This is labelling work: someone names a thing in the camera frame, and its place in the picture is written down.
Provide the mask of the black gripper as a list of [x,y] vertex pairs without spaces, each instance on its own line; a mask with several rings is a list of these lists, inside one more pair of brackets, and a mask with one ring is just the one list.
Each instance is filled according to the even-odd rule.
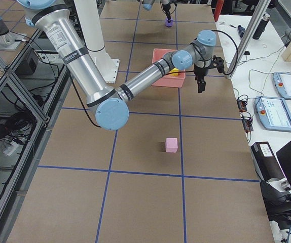
[[171,20],[171,13],[170,13],[171,3],[170,2],[162,3],[162,9],[164,13],[166,14],[167,21],[170,21]]
[[208,68],[194,65],[194,75],[195,75],[195,80],[197,81],[197,85],[198,85],[197,93],[199,94],[205,91],[206,81],[204,80],[204,77],[207,74],[208,74]]

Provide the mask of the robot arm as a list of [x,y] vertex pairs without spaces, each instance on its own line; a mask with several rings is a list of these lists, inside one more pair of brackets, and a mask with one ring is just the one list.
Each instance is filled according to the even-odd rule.
[[140,0],[139,2],[146,11],[150,11],[153,6],[159,6],[161,11],[166,16],[166,21],[168,21],[169,23],[172,21],[172,14],[177,8],[177,1],[171,0]]
[[185,48],[166,53],[161,59],[140,72],[117,89],[103,77],[104,67],[113,64],[109,55],[99,59],[82,43],[69,20],[70,11],[64,1],[19,1],[26,13],[26,23],[42,30],[58,52],[66,67],[87,96],[87,106],[94,113],[100,127],[117,130],[129,118],[127,102],[153,83],[169,75],[194,66],[195,72],[207,73],[216,45],[216,34],[203,30]]

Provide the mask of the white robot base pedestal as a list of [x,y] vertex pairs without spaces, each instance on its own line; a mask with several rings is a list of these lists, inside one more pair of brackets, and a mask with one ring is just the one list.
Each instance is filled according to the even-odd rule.
[[92,60],[106,83],[116,82],[120,60],[112,59],[105,49],[97,3],[95,0],[75,0],[84,41]]

